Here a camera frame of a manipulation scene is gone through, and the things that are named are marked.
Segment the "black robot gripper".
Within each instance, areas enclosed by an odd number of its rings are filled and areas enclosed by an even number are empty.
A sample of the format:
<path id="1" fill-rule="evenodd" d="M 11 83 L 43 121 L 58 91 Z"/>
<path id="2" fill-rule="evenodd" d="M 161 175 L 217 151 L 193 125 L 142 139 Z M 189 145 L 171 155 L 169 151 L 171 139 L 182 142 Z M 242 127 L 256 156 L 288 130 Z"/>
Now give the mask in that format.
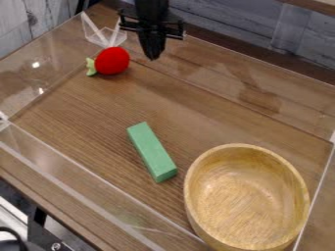
<path id="1" fill-rule="evenodd" d="M 118 15 L 121 28 L 138 33 L 145 54 L 150 59 L 161 58 L 167 38 L 185 37 L 185 20 L 171 12 L 169 0 L 134 0 L 134 5 L 121 8 Z M 146 32 L 154 33 L 153 46 Z"/>

